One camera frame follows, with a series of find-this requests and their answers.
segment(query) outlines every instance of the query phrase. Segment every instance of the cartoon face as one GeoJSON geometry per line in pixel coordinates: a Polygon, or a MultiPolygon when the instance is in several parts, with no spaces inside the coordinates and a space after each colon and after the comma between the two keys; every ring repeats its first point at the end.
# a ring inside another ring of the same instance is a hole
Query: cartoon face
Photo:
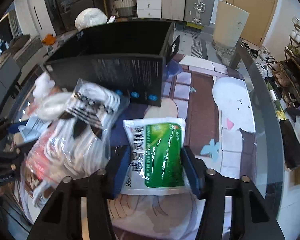
{"type": "Polygon", "coordinates": [[[243,80],[233,77],[219,78],[212,88],[212,95],[230,131],[242,129],[255,132],[255,123],[249,94],[243,80]]]}

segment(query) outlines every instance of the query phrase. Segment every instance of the black storage bin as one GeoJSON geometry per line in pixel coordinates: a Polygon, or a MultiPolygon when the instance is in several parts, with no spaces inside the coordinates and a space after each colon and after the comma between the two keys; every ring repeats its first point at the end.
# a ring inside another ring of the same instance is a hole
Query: black storage bin
{"type": "Polygon", "coordinates": [[[178,52],[170,21],[128,21],[84,29],[44,64],[57,85],[72,91],[78,78],[126,90],[131,101],[160,106],[167,63],[178,52]]]}

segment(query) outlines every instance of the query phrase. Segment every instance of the bolt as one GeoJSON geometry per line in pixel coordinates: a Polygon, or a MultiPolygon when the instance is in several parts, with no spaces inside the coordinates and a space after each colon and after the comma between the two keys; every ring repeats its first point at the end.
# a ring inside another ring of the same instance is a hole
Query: bolt
{"type": "Polygon", "coordinates": [[[72,178],[70,176],[66,176],[62,179],[63,183],[69,183],[72,180],[72,178]]]}
{"type": "Polygon", "coordinates": [[[99,176],[103,176],[103,175],[106,175],[106,174],[107,174],[106,169],[99,169],[99,170],[97,170],[97,175],[99,175],[99,176]]]}
{"type": "Polygon", "coordinates": [[[244,182],[250,182],[250,178],[248,176],[242,176],[241,180],[244,182]]]}
{"type": "Polygon", "coordinates": [[[216,171],[214,169],[207,169],[207,174],[209,175],[215,175],[216,174],[216,171]]]}

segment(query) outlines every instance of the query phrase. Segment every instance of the curtain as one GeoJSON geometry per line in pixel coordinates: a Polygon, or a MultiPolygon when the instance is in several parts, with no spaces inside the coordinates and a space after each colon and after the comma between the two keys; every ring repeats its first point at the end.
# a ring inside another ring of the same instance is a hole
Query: curtain
{"type": "Polygon", "coordinates": [[[10,24],[12,36],[13,38],[16,38],[18,37],[19,23],[18,23],[18,18],[15,9],[11,10],[8,13],[8,18],[9,18],[9,24],[10,24]]]}

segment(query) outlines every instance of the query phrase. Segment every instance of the white packet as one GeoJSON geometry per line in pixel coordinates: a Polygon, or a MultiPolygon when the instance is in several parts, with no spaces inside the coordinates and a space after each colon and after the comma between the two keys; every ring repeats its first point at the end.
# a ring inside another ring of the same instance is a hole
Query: white packet
{"type": "Polygon", "coordinates": [[[123,127],[132,153],[122,194],[172,195],[189,191],[180,159],[185,119],[125,120],[123,127]]]}

